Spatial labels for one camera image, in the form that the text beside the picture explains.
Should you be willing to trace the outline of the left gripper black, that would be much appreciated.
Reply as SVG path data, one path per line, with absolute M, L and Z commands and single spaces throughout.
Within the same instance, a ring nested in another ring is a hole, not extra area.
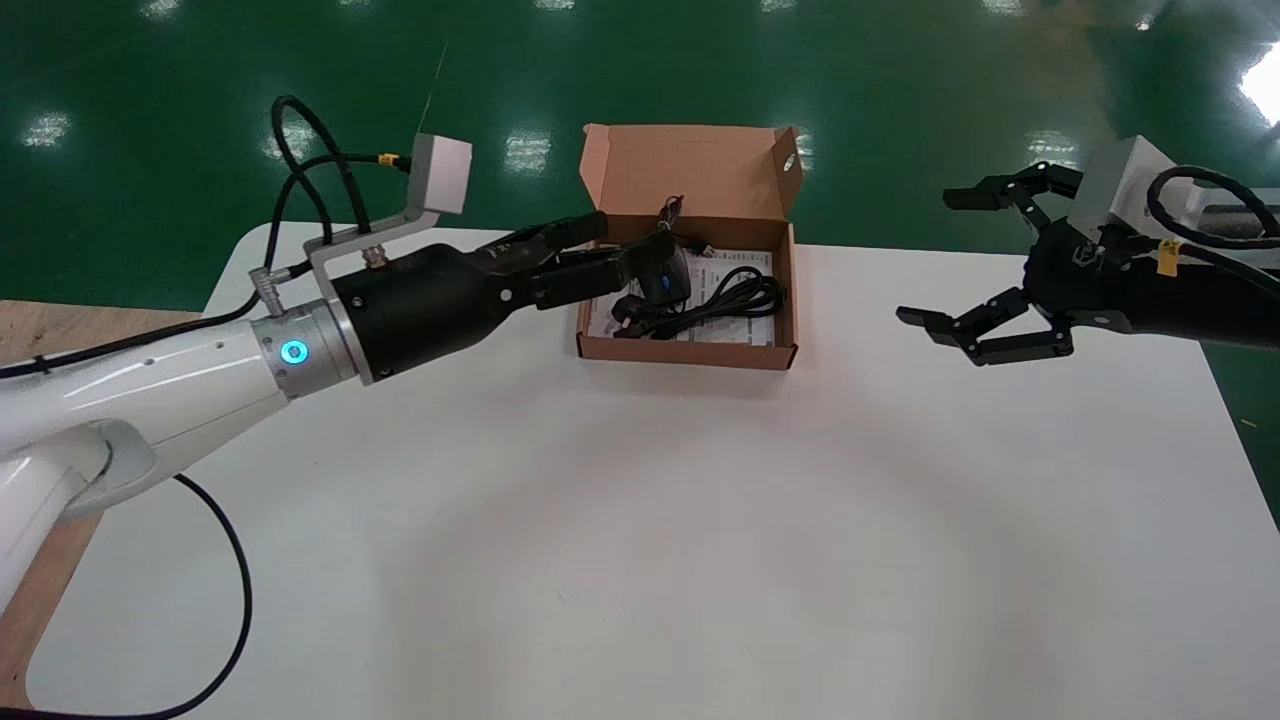
M 621 291 L 635 274 L 630 251 L 561 252 L 608 229 L 608 215 L 591 211 L 527 225 L 470 252 L 431 243 L 335 279 L 370 380 L 470 348 L 517 309 L 550 310 Z

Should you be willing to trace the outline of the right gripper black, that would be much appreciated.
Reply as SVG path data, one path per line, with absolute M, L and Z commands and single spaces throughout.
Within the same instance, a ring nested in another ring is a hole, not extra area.
M 1024 290 L 1005 290 L 961 316 L 908 306 L 897 307 L 895 316 L 934 343 L 963 351 L 975 366 L 1068 357 L 1074 354 L 1071 324 L 1277 350 L 1276 287 L 1265 290 L 1207 263 L 1188 245 L 1176 268 L 1162 274 L 1158 241 L 1112 225 L 1103 241 L 1093 242 L 1066 218 L 1051 220 L 1036 202 L 1042 193 L 1074 200 L 1082 179 L 1080 170 L 1038 161 L 945 190 L 943 205 L 954 211 L 1011 208 L 1020 214 L 1038 237 L 1028 254 Z M 1047 316 L 1047 331 L 986 337 L 1034 305 Z

